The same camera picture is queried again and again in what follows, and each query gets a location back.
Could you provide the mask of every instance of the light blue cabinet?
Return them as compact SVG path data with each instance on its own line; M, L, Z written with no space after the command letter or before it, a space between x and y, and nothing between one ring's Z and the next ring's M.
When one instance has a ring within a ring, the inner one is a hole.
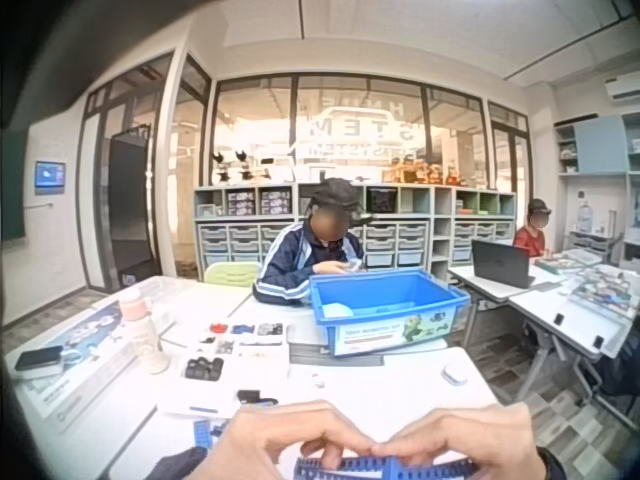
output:
M620 115L575 125L580 173L624 173L629 169L627 138Z

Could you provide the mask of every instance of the navy jacket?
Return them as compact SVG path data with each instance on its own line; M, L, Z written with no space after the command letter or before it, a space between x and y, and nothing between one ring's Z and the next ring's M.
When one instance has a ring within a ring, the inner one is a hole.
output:
M283 229L269 249L253 294L261 302L277 305L299 303L309 293L313 266L336 260L362 259L364 250L351 233L327 247L315 236L309 219Z

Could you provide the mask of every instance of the wristwatch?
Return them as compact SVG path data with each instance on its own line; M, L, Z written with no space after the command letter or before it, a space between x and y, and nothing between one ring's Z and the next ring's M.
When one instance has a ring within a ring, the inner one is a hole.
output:
M538 455L547 468L545 480L566 480L567 474L560 461L546 448L538 447Z

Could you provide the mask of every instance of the green chair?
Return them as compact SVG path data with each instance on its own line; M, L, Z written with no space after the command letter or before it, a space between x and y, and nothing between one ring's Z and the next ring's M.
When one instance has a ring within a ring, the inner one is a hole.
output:
M261 265L257 262L220 262L209 265L204 272L204 283L250 287L258 278Z

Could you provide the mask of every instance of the black laptop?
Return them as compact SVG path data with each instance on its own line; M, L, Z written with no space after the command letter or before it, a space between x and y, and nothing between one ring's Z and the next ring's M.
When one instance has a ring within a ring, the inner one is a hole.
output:
M481 240L471 241L474 275L518 288L529 288L529 253L524 248Z

